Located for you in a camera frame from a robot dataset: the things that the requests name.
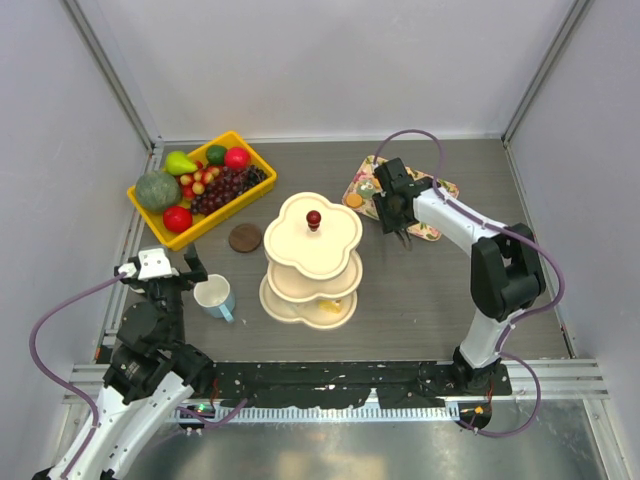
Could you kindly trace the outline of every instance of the cup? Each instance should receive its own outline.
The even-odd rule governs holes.
[[[193,298],[212,317],[224,318],[228,323],[234,321],[231,312],[236,306],[236,297],[222,275],[209,275],[206,282],[196,283]]]

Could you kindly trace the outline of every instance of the gray floor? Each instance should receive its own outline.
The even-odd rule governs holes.
[[[187,341],[216,360],[413,360],[449,359],[465,337],[474,311],[469,295],[469,259],[447,239],[416,239],[405,251],[393,235],[383,236],[377,222],[362,218],[358,252],[364,278],[354,317],[334,331],[272,320],[260,306],[258,286],[267,269],[262,248],[239,254],[227,237],[233,227],[252,222],[263,230],[282,202],[314,191],[340,202],[358,166],[375,142],[261,144],[256,150],[278,172],[275,189],[196,241],[209,270],[226,276],[237,298],[235,324],[204,314],[185,295]],[[507,158],[497,140],[445,142],[443,178],[460,187],[460,200],[507,224],[524,214]],[[422,141],[392,143],[386,158],[401,157],[423,171],[435,166],[435,147]],[[142,246],[156,244],[146,229]],[[133,302],[135,294],[130,294]],[[523,322],[507,350],[527,359],[567,356],[554,314]]]
[[[488,430],[510,430],[531,410],[532,402],[494,402]],[[474,436],[453,422],[231,424],[202,437],[162,438],[149,443],[126,480],[607,478],[579,400],[544,402],[538,421],[507,440]]]

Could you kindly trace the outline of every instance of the patterned tray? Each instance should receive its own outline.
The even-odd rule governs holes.
[[[387,160],[384,158],[378,157],[378,163],[384,163]],[[418,180],[420,178],[429,177],[432,178],[431,175],[428,175],[423,172],[419,172],[418,170],[413,170],[412,168],[407,167],[407,173],[413,176],[414,179]],[[458,194],[460,193],[460,189],[457,185],[447,182],[446,180],[438,179],[438,181],[442,184],[443,187],[447,189],[447,191],[454,197],[458,198]],[[356,172],[355,177],[353,177],[353,181],[349,184],[349,188],[344,192],[342,196],[343,205],[351,208],[352,210],[361,213],[367,217],[378,220],[378,214],[376,213],[376,207],[373,204],[373,194],[381,191],[380,188],[377,187],[378,181],[373,176],[373,155],[369,155],[364,159],[362,165]],[[347,203],[347,196],[349,195],[358,195],[360,200],[362,201],[362,205],[359,207],[352,207]],[[409,233],[415,235],[416,237],[423,238],[430,242],[435,242],[441,236],[441,233],[435,228],[427,225],[426,223],[418,223],[417,225],[413,225],[408,228]]]

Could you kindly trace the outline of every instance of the mug handle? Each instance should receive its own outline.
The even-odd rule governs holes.
[[[233,315],[231,315],[231,312],[226,305],[220,305],[220,311],[227,323],[233,323],[235,321],[235,318],[233,318]]]

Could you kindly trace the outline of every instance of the wall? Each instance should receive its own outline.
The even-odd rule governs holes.
[[[567,275],[562,315],[595,355],[640,475],[640,4],[594,2],[513,142],[540,242]]]
[[[63,390],[31,363],[45,310],[112,275],[145,152],[57,1],[0,15],[0,477],[50,466]],[[92,357],[108,293],[51,319],[38,346],[67,377]]]
[[[499,136],[572,3],[98,2],[169,140]]]

